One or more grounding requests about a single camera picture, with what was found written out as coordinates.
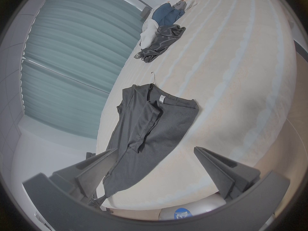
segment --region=bed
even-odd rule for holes
[[[102,111],[96,152],[118,122],[122,89],[156,83],[200,108],[178,146],[144,179],[103,206],[154,210],[197,201],[217,188],[193,153],[200,146],[254,166],[276,140],[290,109],[296,55],[278,0],[196,0],[176,24],[183,36],[151,63],[128,58]],[[97,188],[104,195],[103,185]]]

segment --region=clothing tag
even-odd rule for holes
[[[166,96],[160,95],[159,101],[160,101],[161,103],[164,103],[165,97],[166,97]]]

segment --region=tiled wall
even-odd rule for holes
[[[9,188],[13,155],[21,135],[17,124],[24,115],[20,94],[21,57],[30,27],[44,2],[28,0],[0,45],[0,170]]]

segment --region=blue sweater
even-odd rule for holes
[[[156,21],[159,26],[173,25],[183,14],[184,10],[177,10],[173,8],[170,3],[165,3],[154,11],[152,19]]]

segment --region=teal curtain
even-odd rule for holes
[[[23,56],[25,114],[96,138],[106,99],[140,38],[140,13],[124,0],[47,0]]]

